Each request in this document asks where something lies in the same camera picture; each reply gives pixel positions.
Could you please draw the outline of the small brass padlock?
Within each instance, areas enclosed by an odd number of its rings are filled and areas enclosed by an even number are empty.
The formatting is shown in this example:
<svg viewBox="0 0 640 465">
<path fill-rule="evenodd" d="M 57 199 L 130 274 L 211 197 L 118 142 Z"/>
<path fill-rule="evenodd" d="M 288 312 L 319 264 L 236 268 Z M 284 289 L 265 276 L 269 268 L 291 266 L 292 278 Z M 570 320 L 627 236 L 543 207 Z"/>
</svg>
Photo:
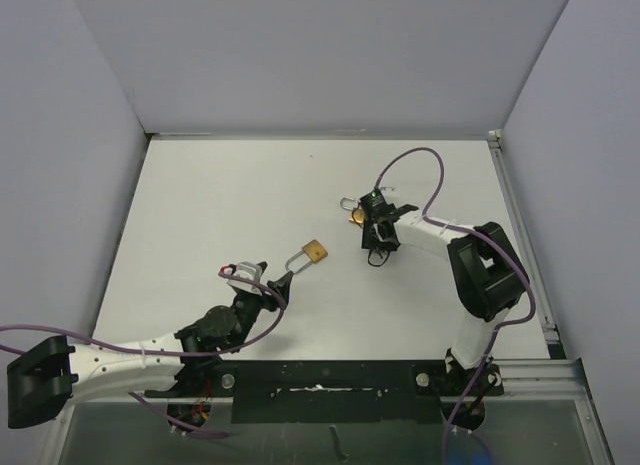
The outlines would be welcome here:
<svg viewBox="0 0 640 465">
<path fill-rule="evenodd" d="M 340 207 L 349 212 L 349 222 L 358 225 L 359 227 L 364 226 L 366 214 L 362 210 L 360 206 L 360 202 L 352 197 L 343 197 L 340 200 Z"/>
</svg>

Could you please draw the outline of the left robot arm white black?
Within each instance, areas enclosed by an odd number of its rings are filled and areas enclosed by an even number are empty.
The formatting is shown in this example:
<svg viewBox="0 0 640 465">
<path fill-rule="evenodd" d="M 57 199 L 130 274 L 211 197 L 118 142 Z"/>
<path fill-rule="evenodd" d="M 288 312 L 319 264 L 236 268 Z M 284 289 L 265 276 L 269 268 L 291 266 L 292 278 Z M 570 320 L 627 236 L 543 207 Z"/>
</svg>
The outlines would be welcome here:
<svg viewBox="0 0 640 465">
<path fill-rule="evenodd" d="M 284 315 L 294 279 L 287 272 L 262 283 L 237 265 L 219 275 L 235 292 L 231 305 L 215 306 L 177 332 L 125 345 L 62 332 L 19 352 L 7 366 L 9 428 L 40 425 L 96 398 L 198 392 L 221 356 L 254 344 L 249 333 L 262 311 Z"/>
</svg>

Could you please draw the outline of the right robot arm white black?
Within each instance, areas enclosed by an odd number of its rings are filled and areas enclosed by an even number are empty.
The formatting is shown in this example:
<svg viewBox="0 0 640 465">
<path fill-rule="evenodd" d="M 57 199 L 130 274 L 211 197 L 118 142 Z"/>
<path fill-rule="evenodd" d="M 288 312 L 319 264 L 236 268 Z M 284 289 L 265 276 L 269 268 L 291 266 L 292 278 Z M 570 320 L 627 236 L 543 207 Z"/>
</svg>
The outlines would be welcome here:
<svg viewBox="0 0 640 465">
<path fill-rule="evenodd" d="M 503 228 L 488 222 L 469 227 L 424 215 L 411 204 L 397 206 L 382 190 L 359 199 L 361 247 L 387 260 L 401 246 L 426 251 L 451 267 L 464 309 L 460 330 L 445 358 L 445 380 L 459 394 L 481 381 L 498 327 L 526 292 L 528 277 Z"/>
</svg>

